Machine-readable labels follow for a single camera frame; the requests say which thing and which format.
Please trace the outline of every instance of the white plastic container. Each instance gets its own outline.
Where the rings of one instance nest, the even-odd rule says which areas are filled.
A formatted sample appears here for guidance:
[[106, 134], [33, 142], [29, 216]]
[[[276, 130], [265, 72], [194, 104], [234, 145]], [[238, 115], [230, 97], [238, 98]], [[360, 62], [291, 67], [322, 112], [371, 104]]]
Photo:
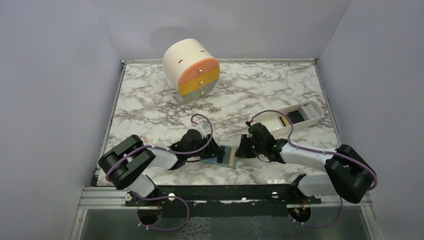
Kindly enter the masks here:
[[[310, 101], [302, 102], [296, 105], [291, 105], [288, 107], [281, 108], [278, 111], [287, 115], [290, 112], [299, 110], [301, 106], [305, 106], [308, 104], [312, 104], [312, 106], [316, 109], [320, 117], [316, 117], [313, 119], [309, 119], [309, 120], [305, 120], [305, 121], [293, 124], [294, 130], [299, 130], [299, 129], [303, 129], [318, 123], [318, 121], [324, 117], [324, 110], [318, 102], [310, 100]], [[280, 136], [290, 132], [290, 129], [291, 129], [290, 125], [288, 126], [283, 125], [283, 123], [280, 120], [280, 117], [281, 115], [276, 112], [265, 112], [255, 117], [254, 120], [255, 122], [263, 124], [268, 129], [268, 131], [274, 137], [276, 137], [276, 136]]]
[[170, 46], [163, 55], [162, 64], [179, 95], [187, 100], [205, 96], [220, 76], [218, 61], [192, 38]]

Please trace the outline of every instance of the gray vein pattern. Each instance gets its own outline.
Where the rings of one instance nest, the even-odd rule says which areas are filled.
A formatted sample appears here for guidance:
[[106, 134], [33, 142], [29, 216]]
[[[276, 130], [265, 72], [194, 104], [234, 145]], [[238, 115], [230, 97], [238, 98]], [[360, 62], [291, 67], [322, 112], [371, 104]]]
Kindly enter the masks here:
[[[136, 134], [156, 146], [178, 142], [192, 128], [191, 115], [207, 116], [213, 137], [220, 144], [239, 146], [247, 133], [245, 122], [266, 109], [281, 109], [315, 100], [324, 109], [316, 125], [296, 130], [292, 139], [319, 148], [336, 148], [338, 142], [315, 67], [312, 63], [221, 63], [220, 77], [206, 96], [186, 102], [167, 80], [161, 64], [126, 66], [112, 119], [106, 151]], [[265, 163], [239, 159], [237, 168], [203, 162], [186, 163], [177, 170], [149, 167], [157, 185], [237, 185], [290, 183], [298, 174], [320, 172], [297, 164]], [[112, 186], [101, 170], [98, 186]]]

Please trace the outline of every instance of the white marble table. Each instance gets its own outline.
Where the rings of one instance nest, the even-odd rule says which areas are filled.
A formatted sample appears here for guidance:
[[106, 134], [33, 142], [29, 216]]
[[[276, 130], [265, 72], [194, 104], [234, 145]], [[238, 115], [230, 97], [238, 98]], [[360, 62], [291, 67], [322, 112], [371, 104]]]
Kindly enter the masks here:
[[[207, 96], [186, 103], [167, 80], [161, 64], [127, 64], [106, 151], [132, 134], [156, 146], [169, 146], [192, 127], [190, 117], [194, 113], [211, 120], [218, 143], [238, 146], [240, 135], [247, 132], [245, 121], [255, 113], [308, 100], [320, 103], [325, 116], [314, 126], [296, 130], [292, 139], [315, 147], [338, 147], [312, 63], [226, 62], [220, 68], [215, 88]], [[236, 185], [290, 183], [299, 174], [319, 172], [297, 164], [239, 159], [236, 169], [194, 162], [173, 171], [150, 167], [143, 173], [157, 185]], [[102, 170], [97, 185], [112, 186]]]

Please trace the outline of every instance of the cylindrical drawer unit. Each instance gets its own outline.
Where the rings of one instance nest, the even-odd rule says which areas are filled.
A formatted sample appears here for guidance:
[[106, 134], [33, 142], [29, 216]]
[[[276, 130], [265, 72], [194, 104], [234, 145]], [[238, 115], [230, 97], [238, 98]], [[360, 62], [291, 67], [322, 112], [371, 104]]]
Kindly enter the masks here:
[[220, 64], [196, 40], [181, 40], [163, 55], [163, 70], [186, 100], [200, 98], [210, 92], [220, 77]]

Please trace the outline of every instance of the white wall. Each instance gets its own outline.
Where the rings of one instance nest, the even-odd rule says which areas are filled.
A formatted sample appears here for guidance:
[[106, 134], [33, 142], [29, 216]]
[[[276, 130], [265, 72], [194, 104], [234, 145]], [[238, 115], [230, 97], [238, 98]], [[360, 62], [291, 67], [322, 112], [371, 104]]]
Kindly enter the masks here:
[[216, 58], [318, 58], [350, 0], [91, 0], [123, 60], [195, 38]]
[[68, 239], [119, 57], [87, 0], [0, 1], [0, 239]]
[[344, 142], [377, 172], [386, 240], [424, 235], [423, 13], [423, 0], [352, 0], [318, 62]]

